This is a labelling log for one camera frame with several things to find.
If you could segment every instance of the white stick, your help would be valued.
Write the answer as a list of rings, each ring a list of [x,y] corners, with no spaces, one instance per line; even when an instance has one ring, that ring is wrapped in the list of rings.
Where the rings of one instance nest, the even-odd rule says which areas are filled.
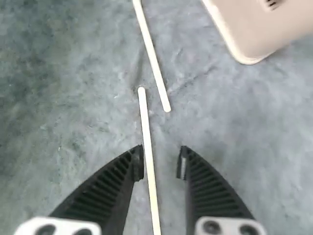
[[[133,5],[134,5],[134,9],[135,9],[137,19],[139,22],[143,41],[144,41],[145,46],[146,46],[146,50],[148,53],[150,64],[152,67],[152,72],[153,72],[153,75],[154,75],[155,80],[156,80],[156,86],[157,86],[158,93],[160,95],[163,110],[168,113],[171,111],[171,105],[170,105],[170,101],[169,101],[167,93],[166,93],[166,89],[165,89],[163,77],[161,74],[161,70],[160,70],[160,67],[159,67],[158,62],[157,62],[156,51],[153,47],[153,43],[152,43],[152,39],[151,39],[151,36],[149,33],[149,29],[147,26],[145,15],[143,13],[141,0],[133,0]]]
[[[158,205],[157,205],[156,176],[155,176],[155,168],[153,164],[147,97],[146,97],[146,91],[143,87],[138,88],[138,96],[139,96],[139,108],[140,108],[142,135],[143,135],[143,146],[144,146],[147,175],[148,175],[148,187],[149,187],[153,234],[161,235],[160,218],[158,215]]]

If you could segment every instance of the gray carpet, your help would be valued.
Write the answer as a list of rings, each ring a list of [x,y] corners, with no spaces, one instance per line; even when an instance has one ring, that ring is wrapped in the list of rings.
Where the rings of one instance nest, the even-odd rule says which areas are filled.
[[[185,232],[181,145],[204,156],[271,235],[313,228],[313,40],[243,66],[199,0],[144,0],[172,104],[166,114],[130,0],[0,1],[0,234],[48,215],[142,142],[148,92],[163,234]],[[149,235],[147,180],[124,234]]]

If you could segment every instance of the ribbed grip pad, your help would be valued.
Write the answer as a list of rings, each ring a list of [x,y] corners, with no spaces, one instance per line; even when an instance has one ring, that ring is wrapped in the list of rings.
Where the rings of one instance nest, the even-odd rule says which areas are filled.
[[[190,148],[180,149],[177,177],[187,182],[187,234],[193,235],[202,216],[254,219],[228,182]]]
[[[82,183],[50,215],[98,223],[102,234],[122,235],[136,181],[143,178],[143,148],[130,149]]]

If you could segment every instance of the thin white strip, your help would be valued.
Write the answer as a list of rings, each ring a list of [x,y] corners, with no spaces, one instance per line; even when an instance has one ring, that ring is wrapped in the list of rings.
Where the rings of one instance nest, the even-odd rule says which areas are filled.
[[[142,135],[143,135],[143,147],[144,147],[144,152],[145,152],[145,160],[146,160],[147,175],[148,175],[148,187],[149,187],[153,234],[161,235],[160,218],[158,215],[158,205],[157,205],[156,176],[155,176],[155,168],[153,164],[147,97],[146,97],[146,91],[143,87],[138,88],[138,96],[139,96],[139,108],[140,108]]]
[[[146,50],[148,53],[150,64],[152,67],[152,72],[153,72],[153,75],[154,75],[155,80],[156,80],[156,86],[157,86],[158,93],[160,95],[163,110],[168,113],[171,111],[171,105],[170,105],[170,101],[169,101],[167,93],[166,93],[166,88],[164,85],[161,70],[160,70],[160,67],[159,67],[158,62],[157,62],[156,51],[155,51],[155,48],[153,47],[153,43],[152,43],[152,39],[151,39],[151,36],[149,33],[149,29],[147,26],[145,15],[143,13],[141,0],[133,0],[133,5],[134,5],[134,9],[135,9],[137,19],[139,22],[143,41],[144,41],[145,46],[146,46]]]

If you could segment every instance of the black rubber pad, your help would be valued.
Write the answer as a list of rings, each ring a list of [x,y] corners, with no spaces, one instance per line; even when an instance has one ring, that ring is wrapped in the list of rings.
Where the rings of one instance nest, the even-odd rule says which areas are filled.
[[[50,216],[95,222],[102,234],[122,235],[133,186],[143,172],[143,148],[138,145],[98,170]]]

